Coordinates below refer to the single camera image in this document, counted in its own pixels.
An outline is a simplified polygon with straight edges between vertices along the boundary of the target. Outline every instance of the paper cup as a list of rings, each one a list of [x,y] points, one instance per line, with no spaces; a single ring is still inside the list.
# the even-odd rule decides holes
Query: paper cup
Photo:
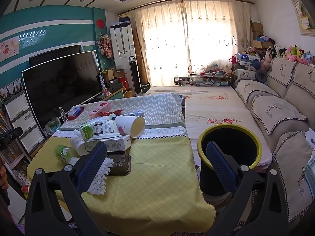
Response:
[[[130,135],[132,138],[139,137],[144,131],[145,119],[142,116],[117,116],[115,123],[119,132],[125,135]]]

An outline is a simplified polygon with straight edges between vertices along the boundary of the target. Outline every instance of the sofa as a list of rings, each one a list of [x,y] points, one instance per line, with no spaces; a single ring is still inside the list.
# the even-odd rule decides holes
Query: sofa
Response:
[[[235,91],[251,112],[273,154],[271,166],[280,171],[291,229],[312,203],[303,167],[312,154],[304,131],[315,129],[315,69],[282,58],[271,61],[267,84],[255,72],[233,72]]]

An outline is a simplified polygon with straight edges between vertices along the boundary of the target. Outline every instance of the television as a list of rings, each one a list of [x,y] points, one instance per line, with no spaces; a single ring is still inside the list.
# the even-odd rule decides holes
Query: television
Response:
[[[56,58],[22,71],[25,91],[41,129],[59,116],[59,107],[69,112],[72,106],[99,95],[99,73],[95,51]]]
[[[32,66],[37,66],[41,63],[53,60],[55,58],[77,54],[80,52],[82,52],[81,45],[73,45],[73,46],[55,49],[52,51],[47,51],[47,52],[44,52],[35,56],[30,56],[28,58],[28,62],[30,64],[30,67],[32,67]]]

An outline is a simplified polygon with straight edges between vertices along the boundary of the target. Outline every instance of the blue gripper pad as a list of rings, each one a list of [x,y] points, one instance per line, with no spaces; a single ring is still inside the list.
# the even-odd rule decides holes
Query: blue gripper pad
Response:
[[[107,156],[107,147],[106,144],[100,142],[97,146],[92,150],[92,154],[89,159],[86,161],[85,165],[77,175],[77,186],[76,190],[78,193],[86,192],[98,170],[100,169],[103,161]]]
[[[206,154],[224,189],[235,194],[237,191],[237,177],[213,143],[209,142],[207,144]]]

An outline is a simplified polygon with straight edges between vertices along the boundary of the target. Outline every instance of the person's hand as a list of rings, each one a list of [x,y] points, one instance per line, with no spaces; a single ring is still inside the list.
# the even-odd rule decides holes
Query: person's hand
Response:
[[[7,182],[7,171],[4,167],[5,161],[4,159],[1,159],[1,161],[2,166],[0,168],[0,186],[2,187],[2,189],[7,190],[9,188],[9,183]]]

